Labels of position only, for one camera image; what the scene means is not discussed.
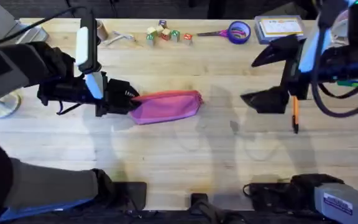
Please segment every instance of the wooden table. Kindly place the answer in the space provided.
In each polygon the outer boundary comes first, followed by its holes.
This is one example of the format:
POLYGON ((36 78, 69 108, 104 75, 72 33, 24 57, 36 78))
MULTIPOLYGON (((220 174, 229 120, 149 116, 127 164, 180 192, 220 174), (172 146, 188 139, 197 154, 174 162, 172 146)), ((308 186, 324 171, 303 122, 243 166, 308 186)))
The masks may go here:
MULTIPOLYGON (((242 196, 244 184, 310 172, 331 174, 358 189, 358 116, 330 118, 313 100, 301 101, 300 133, 293 134, 291 105, 286 114, 262 115, 239 97, 277 85, 283 70, 283 63, 250 67, 265 47, 254 34, 244 45, 223 37, 194 37, 193 46, 158 39, 151 48, 145 30, 157 22, 104 20, 108 30, 134 34, 139 42, 122 39, 100 45, 99 61, 110 77, 130 81, 141 93, 200 91, 205 104, 196 116, 145 126, 116 114, 96 118, 92 106, 57 116, 58 104, 42 106, 37 87, 32 87, 20 91, 19 110, 0 119, 0 145, 31 164, 98 167, 113 180, 147 182, 150 210, 185 209, 193 192, 209 193, 223 208, 250 208, 242 196)), ((225 29, 230 22, 169 20, 168 26, 195 34, 225 29)), ((252 21, 246 22, 253 27, 252 21)), ((79 20, 54 19, 43 27, 50 45, 74 55, 79 20)), ((324 101, 342 111, 358 105, 358 96, 324 101)))

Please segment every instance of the card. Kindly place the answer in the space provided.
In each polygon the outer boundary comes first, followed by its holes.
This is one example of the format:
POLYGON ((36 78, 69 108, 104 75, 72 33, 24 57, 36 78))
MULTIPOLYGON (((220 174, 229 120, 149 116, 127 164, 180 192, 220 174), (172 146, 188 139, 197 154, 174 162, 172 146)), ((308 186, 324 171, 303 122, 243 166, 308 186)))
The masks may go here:
POLYGON ((290 34, 303 35, 297 18, 262 19, 260 26, 265 37, 284 37, 290 34))

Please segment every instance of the orange pencil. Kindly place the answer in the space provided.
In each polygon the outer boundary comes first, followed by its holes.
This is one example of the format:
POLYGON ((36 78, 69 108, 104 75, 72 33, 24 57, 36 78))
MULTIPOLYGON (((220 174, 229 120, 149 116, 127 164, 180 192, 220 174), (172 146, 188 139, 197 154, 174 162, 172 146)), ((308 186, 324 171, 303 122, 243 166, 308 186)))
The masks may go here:
POLYGON ((299 131, 299 101, 296 96, 292 97, 293 99, 293 115, 292 115, 292 128, 295 134, 298 134, 299 131))

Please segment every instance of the pink pencil case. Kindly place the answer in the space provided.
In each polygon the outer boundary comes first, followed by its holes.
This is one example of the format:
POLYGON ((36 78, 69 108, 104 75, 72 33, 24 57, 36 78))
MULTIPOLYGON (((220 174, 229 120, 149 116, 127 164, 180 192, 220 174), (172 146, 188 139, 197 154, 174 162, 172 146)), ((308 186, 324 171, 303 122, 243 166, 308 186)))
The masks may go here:
POLYGON ((203 99, 196 90, 172 90, 137 96, 142 104, 129 114, 137 124, 151 124, 194 116, 203 99))

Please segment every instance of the toy block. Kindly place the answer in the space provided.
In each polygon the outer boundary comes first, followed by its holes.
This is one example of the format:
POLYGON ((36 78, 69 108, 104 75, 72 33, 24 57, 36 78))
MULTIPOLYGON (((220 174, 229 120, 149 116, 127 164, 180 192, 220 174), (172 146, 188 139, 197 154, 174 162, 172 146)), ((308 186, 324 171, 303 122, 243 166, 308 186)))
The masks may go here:
POLYGON ((149 28, 147 28, 147 34, 151 34, 154 37, 156 37, 157 36, 157 30, 154 27, 149 27, 149 28))
POLYGON ((154 46, 155 38, 152 34, 147 34, 146 36, 146 42, 149 46, 154 46))
POLYGON ((164 30, 164 27, 162 27, 161 25, 159 25, 157 28, 156 28, 156 30, 157 30, 157 36, 161 36, 161 33, 162 33, 162 31, 164 30))
POLYGON ((171 39, 171 31, 168 29, 164 29, 162 31, 161 38, 164 40, 170 40, 171 39))
POLYGON ((160 20, 158 22, 158 25, 164 27, 164 29, 168 28, 167 21, 164 21, 164 20, 160 20))
POLYGON ((187 45, 191 45, 193 43, 193 35, 185 34, 183 36, 183 39, 185 40, 187 45))
POLYGON ((175 42, 179 42, 180 40, 180 32, 177 30, 173 30, 171 33, 171 39, 175 42))

